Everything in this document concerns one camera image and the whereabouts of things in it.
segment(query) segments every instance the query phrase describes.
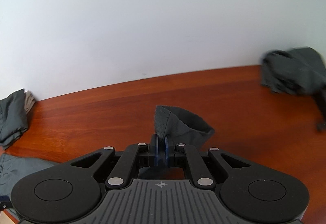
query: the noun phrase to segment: white wall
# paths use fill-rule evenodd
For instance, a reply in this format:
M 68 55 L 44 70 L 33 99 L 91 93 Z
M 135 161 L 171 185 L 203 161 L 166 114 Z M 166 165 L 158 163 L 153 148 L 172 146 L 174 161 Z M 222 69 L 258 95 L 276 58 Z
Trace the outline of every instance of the white wall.
M 269 49 L 326 55 L 326 0 L 0 0 L 0 98 L 257 64 Z

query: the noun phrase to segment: dark gray cloth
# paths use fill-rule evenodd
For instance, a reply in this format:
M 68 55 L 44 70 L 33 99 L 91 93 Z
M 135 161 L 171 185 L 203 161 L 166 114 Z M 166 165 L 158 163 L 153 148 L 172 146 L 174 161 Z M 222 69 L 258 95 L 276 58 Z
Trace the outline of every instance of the dark gray cloth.
M 50 168 L 56 164 L 56 162 L 38 158 L 15 157 L 3 153 L 0 156 L 0 195 L 10 197 L 14 185 L 20 179 L 34 172 Z M 14 209 L 9 209 L 9 212 L 18 219 Z
M 154 126 L 159 138 L 159 149 L 161 149 L 158 166 L 141 168 L 139 178 L 143 179 L 162 179 L 162 176 L 167 173 L 169 168 L 164 162 L 163 149 L 165 137 L 172 139 L 174 144 L 191 144 L 199 150 L 215 132 L 200 116 L 175 106 L 156 106 Z
M 326 68 L 312 48 L 274 50 L 262 60 L 261 84 L 276 93 L 311 95 L 326 85 Z
M 0 100 L 0 146 L 7 149 L 28 129 L 24 90 Z
M 214 134 L 214 129 L 200 116 L 180 107 L 158 105 L 154 120 L 160 141 L 168 136 L 174 144 L 191 144 L 200 149 Z

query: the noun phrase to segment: folded gray cloth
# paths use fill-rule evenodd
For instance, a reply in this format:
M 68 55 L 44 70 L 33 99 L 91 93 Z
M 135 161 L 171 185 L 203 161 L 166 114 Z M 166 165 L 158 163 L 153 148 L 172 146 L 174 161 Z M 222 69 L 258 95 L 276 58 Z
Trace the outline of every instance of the folded gray cloth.
M 261 78 L 273 92 L 311 95 L 326 85 L 326 68 L 312 48 L 274 50 L 262 60 Z
M 3 153 L 0 156 L 0 195 L 9 196 L 14 185 L 23 177 L 57 165 L 56 162 L 38 158 L 15 157 Z M 18 219 L 14 209 L 8 209 L 10 214 Z
M 169 137 L 176 145 L 191 144 L 198 150 L 214 134 L 214 129 L 200 116 L 175 106 L 158 105 L 154 118 L 155 132 L 159 138 L 158 165 L 145 167 L 139 171 L 139 178 L 161 179 L 168 171 L 163 150 L 164 138 Z
M 28 114 L 28 112 L 32 109 L 35 102 L 36 102 L 36 100 L 35 100 L 34 96 L 32 95 L 31 91 L 27 91 L 25 93 L 25 103 L 24 103 L 24 109 L 25 109 L 26 114 Z
M 7 149 L 28 129 L 24 90 L 0 100 L 0 146 Z

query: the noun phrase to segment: wooden tabletop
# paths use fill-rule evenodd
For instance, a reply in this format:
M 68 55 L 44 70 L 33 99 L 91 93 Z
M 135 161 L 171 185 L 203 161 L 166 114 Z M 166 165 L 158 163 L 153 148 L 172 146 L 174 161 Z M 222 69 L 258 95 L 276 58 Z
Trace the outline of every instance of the wooden tabletop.
M 203 149 L 219 147 L 293 175 L 309 189 L 305 224 L 326 223 L 326 135 L 309 96 L 273 94 L 258 66 L 150 78 L 40 101 L 29 130 L 7 149 L 64 162 L 103 146 L 149 142 L 156 105 L 188 109 L 215 128 Z

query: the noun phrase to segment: triangular cutout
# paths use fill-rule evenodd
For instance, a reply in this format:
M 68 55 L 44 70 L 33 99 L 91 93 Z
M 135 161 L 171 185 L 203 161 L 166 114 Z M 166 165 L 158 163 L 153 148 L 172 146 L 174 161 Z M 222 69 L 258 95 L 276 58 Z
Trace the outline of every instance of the triangular cutout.
M 237 160 L 233 157 L 230 157 L 226 154 L 221 154 L 222 158 L 232 167 L 232 168 L 243 168 L 249 167 L 250 164 Z
M 89 168 L 91 167 L 102 155 L 102 153 L 95 153 L 89 157 L 81 159 L 79 161 L 71 163 L 72 166 L 81 167 L 81 168 Z

